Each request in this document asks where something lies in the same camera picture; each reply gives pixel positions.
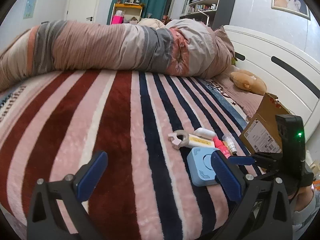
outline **red and pink striped blanket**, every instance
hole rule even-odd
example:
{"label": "red and pink striped blanket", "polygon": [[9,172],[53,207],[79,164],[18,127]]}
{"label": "red and pink striped blanket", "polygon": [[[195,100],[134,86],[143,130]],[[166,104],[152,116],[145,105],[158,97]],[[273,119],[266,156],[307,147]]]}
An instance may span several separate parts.
{"label": "red and pink striped blanket", "polygon": [[0,108],[0,202],[26,224],[37,179],[61,180],[104,150],[108,168],[83,205],[106,239],[197,239],[223,225],[233,205],[220,185],[192,184],[190,149],[174,149],[167,135],[230,132],[246,155],[243,119],[231,109],[193,77],[88,70],[28,79]]}

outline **stuffed bear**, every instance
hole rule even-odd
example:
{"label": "stuffed bear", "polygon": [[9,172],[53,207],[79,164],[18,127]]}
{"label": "stuffed bear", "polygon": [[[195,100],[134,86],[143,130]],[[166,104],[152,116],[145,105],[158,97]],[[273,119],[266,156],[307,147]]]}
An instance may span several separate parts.
{"label": "stuffed bear", "polygon": [[288,1],[287,0],[274,0],[274,6],[287,8]]}
{"label": "stuffed bear", "polygon": [[247,70],[240,69],[232,72],[230,78],[242,90],[262,96],[267,92],[267,86],[263,80]]}

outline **picture frame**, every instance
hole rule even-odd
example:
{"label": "picture frame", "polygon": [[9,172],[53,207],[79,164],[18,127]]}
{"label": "picture frame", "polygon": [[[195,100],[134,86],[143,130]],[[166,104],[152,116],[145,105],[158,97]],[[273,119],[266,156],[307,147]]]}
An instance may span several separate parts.
{"label": "picture frame", "polygon": [[271,8],[310,20],[310,10],[304,0],[271,0]]}
{"label": "picture frame", "polygon": [[23,19],[33,18],[37,0],[27,0],[26,7],[23,13]]}

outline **cardboard box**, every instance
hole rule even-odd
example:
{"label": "cardboard box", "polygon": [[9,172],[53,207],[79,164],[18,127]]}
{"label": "cardboard box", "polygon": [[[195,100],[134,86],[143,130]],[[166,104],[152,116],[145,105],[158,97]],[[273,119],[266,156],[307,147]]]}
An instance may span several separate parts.
{"label": "cardboard box", "polygon": [[290,114],[290,111],[278,101],[276,95],[266,93],[257,112],[239,137],[251,154],[282,152],[275,117],[277,114]]}

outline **navy blue stripe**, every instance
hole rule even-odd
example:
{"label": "navy blue stripe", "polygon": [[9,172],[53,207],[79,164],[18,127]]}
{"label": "navy blue stripe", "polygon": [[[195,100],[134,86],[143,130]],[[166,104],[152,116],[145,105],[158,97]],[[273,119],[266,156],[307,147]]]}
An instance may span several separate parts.
{"label": "navy blue stripe", "polygon": [[156,193],[159,217],[165,240],[182,239],[182,222],[174,200],[171,178],[167,169],[156,118],[148,93],[145,73],[139,72],[140,96],[143,116],[143,131],[149,152],[149,166],[152,171],[153,186]]}
{"label": "navy blue stripe", "polygon": [[[176,110],[174,109],[174,106],[172,105],[167,93],[164,90],[164,87],[162,85],[162,82],[159,78],[159,75],[154,73],[153,78],[155,80],[156,87],[159,92],[159,96],[161,98],[161,101],[164,105],[164,109],[166,110],[169,122],[172,127],[172,131],[176,130],[183,130],[183,126],[181,123],[181,120],[179,119]],[[200,214],[202,216],[202,231],[201,235],[205,235],[211,231],[213,231],[215,223],[216,223],[216,213],[215,209],[210,197],[210,194],[207,190],[207,187],[196,187],[193,185],[191,181],[189,166],[187,162],[187,156],[190,152],[190,149],[186,147],[180,148],[181,156],[186,168],[186,171],[189,175],[189,180],[192,186],[193,193],[196,196],[197,203],[199,206]]]}
{"label": "navy blue stripe", "polygon": [[[185,83],[185,81],[182,78],[179,78],[181,84],[185,87],[185,89],[188,91],[188,93],[191,95],[191,97],[193,98],[193,100],[195,101],[195,103],[200,107],[200,109],[204,112],[205,116],[207,117],[207,115],[209,115],[210,119],[213,119],[212,116],[210,115],[210,113],[208,112],[207,109],[204,108],[204,106],[202,105],[202,103],[200,102],[200,100],[196,97],[196,95],[192,92],[192,90],[188,87],[188,85]],[[226,128],[228,129],[228,131],[232,134],[232,136],[234,137],[234,139],[237,141],[237,143],[239,144],[239,146],[241,147],[241,149],[243,150],[244,154],[249,156],[250,153],[247,150],[247,148],[245,147],[245,145],[243,144],[243,142],[240,140],[240,138],[238,137],[237,133],[235,132],[235,130],[233,130],[232,126],[228,123],[228,121],[224,118],[224,116],[222,115],[222,113],[220,113],[220,111],[216,108],[216,106],[209,100],[209,98],[202,92],[202,90],[193,82],[193,80],[191,78],[188,78],[188,80],[190,81],[190,83],[193,85],[193,87],[199,92],[199,94],[203,97],[203,99],[207,102],[207,104],[210,106],[210,108],[217,114],[217,116],[219,117],[219,119],[224,123],[224,125],[226,126]],[[252,165],[255,172],[258,175],[261,175],[261,171],[259,170],[259,168],[257,167],[257,165]]]}
{"label": "navy blue stripe", "polygon": [[199,127],[201,127],[200,122],[198,120],[198,118],[196,117],[195,113],[192,111],[191,107],[189,106],[189,104],[186,102],[186,100],[183,98],[183,96],[180,94],[178,88],[176,87],[176,85],[174,84],[173,80],[171,79],[170,76],[164,75],[165,78],[167,79],[169,85],[171,86],[173,92],[175,93],[180,105],[182,106],[182,108],[184,109],[184,111],[186,111],[188,118],[190,119],[190,122],[193,126],[193,128],[196,130]]}
{"label": "navy blue stripe", "polygon": [[211,95],[213,100],[217,103],[217,105],[222,109],[222,111],[230,118],[230,120],[236,125],[236,127],[239,129],[240,132],[243,131],[242,126],[238,123],[238,121],[234,118],[234,116],[221,104],[218,98],[215,97],[214,94],[210,92],[210,90],[198,79],[195,78],[197,82],[204,88],[204,90]]}
{"label": "navy blue stripe", "polygon": [[[192,92],[191,88],[185,83],[185,81],[183,80],[183,78],[181,77],[177,77],[178,80],[180,81],[180,83],[183,85],[183,87],[185,88],[185,90],[189,93],[189,95],[191,96],[191,98],[193,99],[193,101],[196,103],[196,105],[200,108],[200,110],[204,113],[205,117],[208,119],[211,127],[213,128],[213,130],[215,131],[215,133],[217,134],[219,140],[222,140],[222,136],[224,135],[221,128],[218,126],[218,124],[215,122],[215,120],[213,119],[213,117],[211,116],[211,114],[209,113],[209,111],[202,105],[202,103],[200,102],[199,98],[197,98],[197,96]],[[218,113],[216,112],[216,114],[218,114],[218,117],[221,117],[222,114],[218,111]],[[225,124],[225,126],[227,127],[227,129],[229,130],[229,132],[231,132],[231,134],[235,137],[235,139],[237,139],[237,134],[236,132],[233,130],[233,128],[231,127],[231,125],[224,119],[223,123]],[[244,173],[247,174],[248,171],[244,166],[239,166],[240,170]]]}

